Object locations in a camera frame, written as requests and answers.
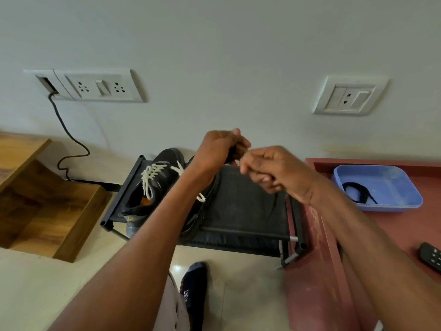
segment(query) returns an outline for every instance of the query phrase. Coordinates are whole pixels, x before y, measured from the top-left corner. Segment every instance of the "black sneaker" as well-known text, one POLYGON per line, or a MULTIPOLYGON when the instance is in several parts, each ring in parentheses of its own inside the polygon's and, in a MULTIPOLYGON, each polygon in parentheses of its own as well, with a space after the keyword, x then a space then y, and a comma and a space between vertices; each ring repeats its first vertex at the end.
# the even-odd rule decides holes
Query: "black sneaker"
MULTIPOLYGON (((187 167, 191 164, 193 157, 189 160, 187 167)), ((218 191, 221 182, 221 175, 217 173, 210 185, 200 192, 195 203, 191 207, 190 213, 185 220, 184 226, 179 235, 179 243, 186 244, 196 237, 199 227, 205 217, 207 207, 210 205, 214 195, 218 191)))
POLYGON ((207 265, 204 262, 194 263, 190 266, 182 278, 179 292, 184 296, 191 330, 201 331, 207 294, 207 265))
POLYGON ((141 181, 123 205, 123 211, 118 214, 127 221, 126 233, 129 238, 137 233, 179 178, 176 166, 184 164, 182 153, 172 147, 159 153, 151 166, 147 166, 141 173, 141 181), (150 204, 141 205, 143 198, 149 200, 150 204))

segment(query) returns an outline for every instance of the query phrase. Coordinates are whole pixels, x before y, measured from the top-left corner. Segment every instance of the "foot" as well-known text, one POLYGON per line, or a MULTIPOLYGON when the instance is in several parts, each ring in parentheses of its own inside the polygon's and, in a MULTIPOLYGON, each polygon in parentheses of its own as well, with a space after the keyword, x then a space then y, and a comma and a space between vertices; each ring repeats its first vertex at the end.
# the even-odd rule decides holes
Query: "foot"
POLYGON ((181 281, 179 292, 184 296, 191 330, 201 331, 207 294, 207 265, 205 262, 194 263, 190 266, 181 281))

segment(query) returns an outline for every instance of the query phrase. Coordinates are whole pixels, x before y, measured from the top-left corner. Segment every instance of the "tiled floor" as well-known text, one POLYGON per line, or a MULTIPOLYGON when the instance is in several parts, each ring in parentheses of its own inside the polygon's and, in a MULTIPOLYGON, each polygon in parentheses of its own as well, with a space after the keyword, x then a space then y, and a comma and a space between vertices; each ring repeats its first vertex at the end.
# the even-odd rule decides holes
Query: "tiled floor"
MULTIPOLYGON (((46 330, 124 244, 97 225, 74 263, 0 248, 0 329, 46 330)), ((204 330, 289 329, 278 258, 177 246, 170 267, 176 282, 201 260, 210 271, 204 330)))

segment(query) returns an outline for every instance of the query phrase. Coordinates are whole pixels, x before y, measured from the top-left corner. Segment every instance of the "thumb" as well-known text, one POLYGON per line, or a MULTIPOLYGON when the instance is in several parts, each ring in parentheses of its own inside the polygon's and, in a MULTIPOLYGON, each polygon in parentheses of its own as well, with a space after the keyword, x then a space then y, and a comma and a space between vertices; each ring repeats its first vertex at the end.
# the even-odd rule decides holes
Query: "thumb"
POLYGON ((251 152, 247 152, 242 159, 240 159, 240 172, 246 174, 249 169, 255 172, 274 175, 277 170, 277 162, 272 159, 257 157, 251 152))

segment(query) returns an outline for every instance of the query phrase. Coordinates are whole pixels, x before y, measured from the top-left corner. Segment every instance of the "shoelace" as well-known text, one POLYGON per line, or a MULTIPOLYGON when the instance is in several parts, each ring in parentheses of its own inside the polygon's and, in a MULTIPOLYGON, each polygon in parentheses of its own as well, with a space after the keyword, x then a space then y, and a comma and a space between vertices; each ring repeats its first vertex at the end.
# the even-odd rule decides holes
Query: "shoelace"
POLYGON ((155 176, 157 176, 158 173, 161 172, 166 167, 167 165, 152 164, 151 166, 147 166, 144 172, 141 173, 142 189, 144 190, 144 195, 147 197, 149 201, 151 201, 153 198, 153 190, 149 180, 153 180, 155 176))
MULTIPOLYGON (((170 168, 171 168, 173 171, 175 171, 176 173, 178 173, 179 176, 181 176, 182 173, 184 173, 184 168, 183 168, 182 165, 179 163, 179 161, 177 161, 177 163, 178 163, 178 167, 171 166, 170 168)), ((199 196, 196 198, 196 200, 198 200, 198 201, 204 203, 204 202, 205 202, 205 196, 202 195, 202 193, 199 193, 199 196)))

